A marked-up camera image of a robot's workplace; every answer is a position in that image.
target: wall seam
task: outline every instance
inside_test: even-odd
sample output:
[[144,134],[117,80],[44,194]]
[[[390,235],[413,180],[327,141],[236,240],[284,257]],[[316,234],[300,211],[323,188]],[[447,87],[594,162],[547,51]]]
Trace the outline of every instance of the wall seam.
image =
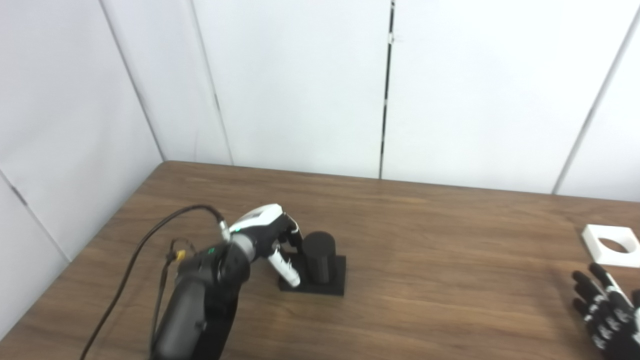
[[26,202],[24,196],[22,196],[20,191],[11,183],[11,181],[9,181],[9,178],[4,174],[2,169],[0,169],[0,179],[2,179],[7,184],[7,186],[9,186],[11,188],[11,190],[16,195],[16,197],[18,197],[20,202],[24,205],[24,208],[29,213],[29,216],[36,222],[38,227],[46,235],[47,239],[49,239],[49,241],[51,242],[53,247],[58,251],[60,256],[62,256],[62,258],[67,263],[71,263],[71,259],[67,256],[67,254],[64,252],[64,250],[62,250],[62,247],[60,247],[60,244],[53,238],[51,233],[47,230],[47,228],[44,226],[44,224],[40,221],[40,219],[36,216],[36,214],[33,212],[33,210],[29,207],[29,204]]
[[598,112],[600,103],[602,102],[602,99],[604,98],[604,95],[606,94],[607,89],[609,88],[609,85],[611,84],[611,81],[615,76],[616,71],[618,70],[618,67],[620,66],[622,57],[624,56],[625,52],[627,51],[627,48],[629,47],[631,38],[634,36],[634,33],[638,27],[638,22],[640,22],[640,6],[636,10],[636,14],[631,20],[631,24],[629,25],[629,28],[627,29],[627,32],[625,33],[625,36],[622,39],[622,43],[620,43],[618,52],[616,53],[616,56],[614,56],[613,61],[611,62],[611,66],[607,71],[607,75],[605,76],[604,81],[602,81],[602,85],[600,86],[600,89],[598,90],[598,93],[596,94],[596,97],[593,100],[593,104],[591,105],[591,108],[589,109],[589,112],[587,113],[587,116],[584,119],[584,122],[582,123],[582,127],[578,132],[578,136],[576,137],[573,143],[573,146],[571,148],[571,151],[569,152],[569,155],[567,156],[566,161],[564,162],[564,166],[562,167],[562,170],[558,175],[556,184],[554,185],[553,190],[551,191],[551,194],[557,195],[558,192],[560,191],[560,188],[562,187],[564,180],[566,179],[566,176],[569,173],[569,169],[571,169],[571,165],[573,164],[573,161],[575,160],[575,157],[578,154],[578,151],[580,151],[582,142],[584,141],[585,136],[589,132],[589,128],[591,127],[593,118]]
[[207,54],[207,48],[204,46],[204,37],[202,36],[202,27],[200,26],[200,20],[198,19],[198,13],[196,12],[196,6],[193,0],[189,0],[189,5],[191,7],[191,16],[193,17],[193,21],[195,22],[195,30],[196,35],[198,37],[198,44],[200,45],[200,51],[202,56],[204,57],[205,68],[207,69],[207,75],[209,76],[209,87],[211,92],[213,93],[212,101],[213,105],[218,112],[218,118],[220,119],[220,126],[222,127],[222,134],[225,137],[225,142],[227,143],[227,153],[229,155],[229,160],[231,161],[231,165],[235,165],[234,157],[231,152],[231,143],[229,142],[229,137],[227,135],[227,127],[225,126],[225,120],[222,116],[222,110],[220,108],[220,102],[218,100],[218,93],[216,92],[216,86],[213,81],[213,73],[211,71],[211,64],[209,63],[209,55]]
[[149,119],[149,115],[147,113],[147,107],[145,106],[145,103],[143,101],[142,95],[140,94],[140,91],[138,90],[138,86],[136,85],[136,82],[133,80],[131,69],[129,68],[129,64],[125,59],[124,53],[122,52],[122,47],[120,46],[118,37],[116,36],[115,30],[113,29],[113,24],[111,23],[111,18],[109,18],[109,13],[107,12],[107,8],[104,6],[104,0],[98,0],[98,3],[100,3],[100,7],[102,8],[102,14],[104,15],[104,18],[107,20],[109,31],[111,32],[111,36],[113,37],[114,43],[116,44],[118,53],[120,53],[120,59],[124,64],[125,70],[127,71],[127,76],[129,77],[131,86],[133,86],[133,91],[136,93],[136,97],[138,98],[138,102],[140,103],[140,108],[142,109],[142,114],[144,114],[145,116],[145,120],[147,121],[147,125],[149,126],[149,131],[151,132],[151,136],[153,137],[154,142],[156,143],[156,147],[158,149],[158,153],[160,154],[160,158],[162,159],[163,162],[165,162],[166,156],[164,155],[162,148],[160,148],[160,142],[158,141],[156,132],[154,131],[154,127],[151,125],[151,120]]

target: black cable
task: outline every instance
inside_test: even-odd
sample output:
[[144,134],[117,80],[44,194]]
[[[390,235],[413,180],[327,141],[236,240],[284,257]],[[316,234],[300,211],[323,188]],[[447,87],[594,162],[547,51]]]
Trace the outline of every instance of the black cable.
[[162,226],[165,226],[166,223],[168,223],[169,221],[173,220],[174,218],[178,217],[179,215],[182,215],[184,213],[187,213],[189,211],[196,210],[196,209],[207,210],[208,212],[212,213],[216,217],[216,221],[218,221],[218,223],[221,223],[221,222],[223,222],[225,220],[225,218],[222,216],[222,214],[217,209],[215,209],[214,207],[212,207],[210,205],[199,204],[199,205],[187,206],[186,208],[182,208],[180,210],[177,210],[174,213],[172,213],[171,215],[169,215],[166,218],[164,218],[159,223],[157,223],[156,226],[151,228],[151,230],[149,230],[149,232],[140,240],[140,242],[138,243],[138,246],[136,246],[136,249],[134,250],[133,255],[131,256],[131,260],[129,260],[129,264],[127,265],[127,269],[125,270],[124,275],[122,276],[122,280],[120,281],[120,285],[118,286],[118,289],[116,290],[116,295],[113,297],[113,300],[111,301],[111,303],[107,307],[106,311],[102,315],[102,318],[100,318],[100,321],[98,322],[98,325],[93,330],[93,333],[89,337],[89,340],[86,342],[86,345],[84,346],[82,354],[80,355],[80,360],[84,360],[85,359],[87,353],[89,353],[89,349],[91,348],[91,345],[93,345],[93,342],[95,341],[95,338],[98,336],[98,333],[100,332],[100,329],[102,328],[104,323],[107,321],[107,318],[109,318],[109,315],[111,314],[113,308],[116,306],[116,303],[118,302],[118,299],[120,298],[120,296],[122,294],[122,291],[124,290],[124,287],[127,284],[127,280],[129,280],[129,275],[131,274],[131,270],[133,269],[133,265],[135,264],[136,259],[138,258],[138,254],[142,250],[142,247],[145,246],[147,240],[149,240],[149,238],[153,234],[155,234],[158,230],[160,230],[160,228]]
[[151,319],[151,336],[149,337],[149,355],[153,354],[154,344],[156,343],[156,329],[158,323],[158,314],[160,313],[160,304],[162,303],[162,296],[164,294],[164,287],[166,285],[167,273],[169,272],[169,265],[173,262],[173,251],[167,255],[166,262],[162,267],[162,274],[160,275],[160,286],[158,286],[158,298],[156,299],[156,306],[154,307],[154,315]]

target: cable connector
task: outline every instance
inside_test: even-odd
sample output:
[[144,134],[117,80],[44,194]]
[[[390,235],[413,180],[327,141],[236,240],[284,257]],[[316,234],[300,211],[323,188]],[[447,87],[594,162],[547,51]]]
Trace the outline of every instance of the cable connector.
[[175,252],[175,260],[176,261],[182,261],[186,257],[187,257],[187,251],[186,250],[178,250],[178,251]]

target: table surface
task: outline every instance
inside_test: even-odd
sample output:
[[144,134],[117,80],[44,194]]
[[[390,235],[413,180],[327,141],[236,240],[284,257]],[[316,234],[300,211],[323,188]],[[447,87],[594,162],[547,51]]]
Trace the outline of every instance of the table surface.
[[[280,292],[257,261],[223,359],[599,359],[571,307],[570,274],[590,262],[579,234],[640,224],[631,202],[171,161],[0,342],[0,359],[76,359],[135,245],[169,213],[206,203],[231,223],[272,202],[304,233],[334,235],[346,294]],[[220,240],[205,212],[160,230],[88,359],[145,358],[163,256],[178,236],[200,248]],[[609,270],[638,287],[640,270]]]

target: robotic hand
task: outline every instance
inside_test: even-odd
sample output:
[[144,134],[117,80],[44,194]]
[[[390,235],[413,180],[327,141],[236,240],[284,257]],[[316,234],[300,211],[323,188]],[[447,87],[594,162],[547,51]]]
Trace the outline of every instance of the robotic hand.
[[300,275],[291,262],[282,257],[279,243],[287,241],[301,252],[302,234],[298,223],[284,213],[280,205],[269,204],[249,211],[229,231],[232,241],[246,244],[246,247],[250,244],[255,249],[251,261],[267,258],[291,287],[300,285]]
[[573,273],[575,291],[582,297],[574,299],[573,306],[584,319],[589,337],[605,360],[640,359],[640,290],[633,292],[632,304],[602,266],[592,263],[589,271],[605,288],[580,271]]
[[288,241],[300,249],[302,236],[280,205],[251,210],[228,230],[225,242],[180,263],[175,289],[152,339],[152,360],[220,358],[236,316],[240,287],[256,259],[267,258],[292,287],[300,284],[279,243]]

